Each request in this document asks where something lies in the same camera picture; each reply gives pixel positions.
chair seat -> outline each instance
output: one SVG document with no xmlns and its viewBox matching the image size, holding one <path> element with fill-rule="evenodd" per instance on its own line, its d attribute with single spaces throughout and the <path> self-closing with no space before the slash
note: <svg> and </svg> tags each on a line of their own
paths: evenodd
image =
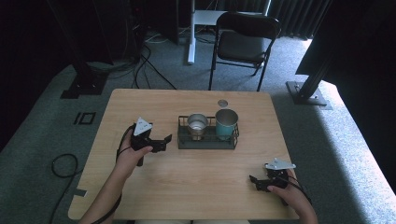
<svg viewBox="0 0 396 224">
<path fill-rule="evenodd" d="M 223 32 L 219 39 L 218 56 L 223 60 L 262 63 L 264 61 L 264 39 Z"/>
</svg>

stand base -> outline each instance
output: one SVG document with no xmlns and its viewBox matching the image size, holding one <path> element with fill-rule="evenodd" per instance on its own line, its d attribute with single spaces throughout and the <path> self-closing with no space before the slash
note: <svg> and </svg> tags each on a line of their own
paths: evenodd
<svg viewBox="0 0 396 224">
<path fill-rule="evenodd" d="M 77 99 L 82 95 L 100 95 L 102 94 L 103 88 L 106 84 L 108 74 L 100 74 L 93 80 L 91 86 L 80 86 L 78 76 L 73 80 L 69 90 L 64 91 L 61 95 L 61 99 Z"/>
<path fill-rule="evenodd" d="M 288 87 L 289 93 L 296 105 L 320 105 L 322 109 L 331 109 L 329 103 L 323 99 L 319 89 L 316 89 L 314 94 L 308 99 L 300 97 L 300 89 L 304 85 L 303 82 L 288 81 L 286 86 Z"/>
</svg>

wire basket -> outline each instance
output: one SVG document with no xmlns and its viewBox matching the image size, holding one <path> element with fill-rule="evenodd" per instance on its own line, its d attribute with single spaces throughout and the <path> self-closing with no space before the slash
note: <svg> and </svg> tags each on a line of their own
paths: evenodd
<svg viewBox="0 0 396 224">
<path fill-rule="evenodd" d="M 190 134 L 187 119 L 188 116 L 178 117 L 177 143 L 179 149 L 235 149 L 239 136 L 238 124 L 233 128 L 231 135 L 216 135 L 216 118 L 207 117 L 208 124 L 205 133 L 200 135 L 200 140 L 194 140 L 197 139 L 197 136 Z"/>
</svg>

chair backrest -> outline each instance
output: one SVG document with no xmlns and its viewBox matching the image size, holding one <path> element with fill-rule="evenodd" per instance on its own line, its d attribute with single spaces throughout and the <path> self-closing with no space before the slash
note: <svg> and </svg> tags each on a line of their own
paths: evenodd
<svg viewBox="0 0 396 224">
<path fill-rule="evenodd" d="M 234 30 L 241 35 L 257 36 L 275 40 L 280 33 L 280 22 L 272 17 L 225 12 L 216 22 L 220 29 Z"/>
</svg>

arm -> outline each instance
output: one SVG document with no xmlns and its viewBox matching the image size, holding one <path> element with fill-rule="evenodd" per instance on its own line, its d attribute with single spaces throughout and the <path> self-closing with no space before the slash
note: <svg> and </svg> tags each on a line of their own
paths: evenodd
<svg viewBox="0 0 396 224">
<path fill-rule="evenodd" d="M 293 173 L 290 170 L 288 170 L 288 174 L 289 176 L 293 176 Z M 290 178 L 290 181 L 298 185 L 297 181 L 294 179 Z M 269 186 L 268 189 L 283 198 L 285 202 L 296 211 L 302 224 L 318 224 L 318 218 L 314 208 L 303 193 L 297 188 L 288 184 L 285 189 L 275 186 Z"/>
<path fill-rule="evenodd" d="M 95 200 L 79 223 L 93 223 L 107 214 L 120 197 L 126 180 L 131 176 L 132 171 L 136 167 L 140 158 L 152 150 L 152 147 L 144 147 L 140 150 L 134 151 L 131 148 L 132 131 L 133 130 L 130 130 L 125 135 L 125 138 L 121 143 L 120 148 L 127 149 L 123 150 L 119 155 L 116 165 L 114 166 L 114 169 L 106 183 L 102 186 Z M 113 217 L 114 214 L 103 223 L 111 223 Z"/>
</svg>

